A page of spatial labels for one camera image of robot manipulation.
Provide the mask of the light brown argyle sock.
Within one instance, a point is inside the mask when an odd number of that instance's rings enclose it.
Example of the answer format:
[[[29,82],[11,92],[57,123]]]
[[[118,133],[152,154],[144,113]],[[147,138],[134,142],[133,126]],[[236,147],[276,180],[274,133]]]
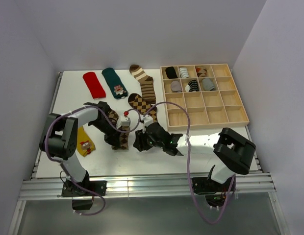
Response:
[[[114,127],[117,127],[117,121],[119,119],[119,115],[114,111],[111,110],[108,114],[108,118],[111,121],[111,123],[114,125]],[[129,131],[130,127],[120,127],[118,128],[119,130],[122,131]],[[117,132],[119,135],[119,145],[111,146],[113,150],[128,150],[128,136],[129,133],[120,133]]]

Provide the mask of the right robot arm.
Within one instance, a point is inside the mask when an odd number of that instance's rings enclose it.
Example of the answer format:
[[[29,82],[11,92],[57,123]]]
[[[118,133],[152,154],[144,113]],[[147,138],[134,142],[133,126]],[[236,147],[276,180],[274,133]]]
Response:
[[[207,177],[193,177],[193,192],[209,194],[230,187],[235,174],[247,175],[250,171],[256,145],[231,128],[209,135],[187,136],[170,134],[159,123],[153,123],[135,132],[133,146],[140,152],[158,147],[170,156],[214,154],[220,163],[211,167]]]

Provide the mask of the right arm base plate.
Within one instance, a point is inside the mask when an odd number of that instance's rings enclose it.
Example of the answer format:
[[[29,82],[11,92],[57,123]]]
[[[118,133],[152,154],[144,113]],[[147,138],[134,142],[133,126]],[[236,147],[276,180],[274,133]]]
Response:
[[[225,183],[217,183],[207,177],[193,177],[192,192],[197,195],[209,195],[228,192],[232,178],[228,178]]]

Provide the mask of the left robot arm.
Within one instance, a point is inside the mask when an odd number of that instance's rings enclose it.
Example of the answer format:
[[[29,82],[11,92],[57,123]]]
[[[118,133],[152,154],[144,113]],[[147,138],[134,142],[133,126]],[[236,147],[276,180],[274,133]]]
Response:
[[[88,124],[102,133],[104,140],[111,146],[119,146],[120,132],[117,131],[118,114],[103,101],[84,103],[73,113],[47,116],[39,148],[46,152],[52,162],[60,164],[67,176],[65,187],[77,195],[86,195],[92,191],[89,173],[85,170],[76,155],[78,146],[78,129]]]

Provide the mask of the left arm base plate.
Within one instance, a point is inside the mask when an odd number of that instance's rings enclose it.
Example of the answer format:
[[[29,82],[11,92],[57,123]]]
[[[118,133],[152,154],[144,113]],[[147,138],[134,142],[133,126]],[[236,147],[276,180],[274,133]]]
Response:
[[[90,191],[95,192],[101,196],[106,195],[107,181],[90,181],[85,187],[88,191],[82,190],[81,188],[74,185],[71,181],[66,180],[63,184],[61,192],[62,197],[84,197],[94,196]]]

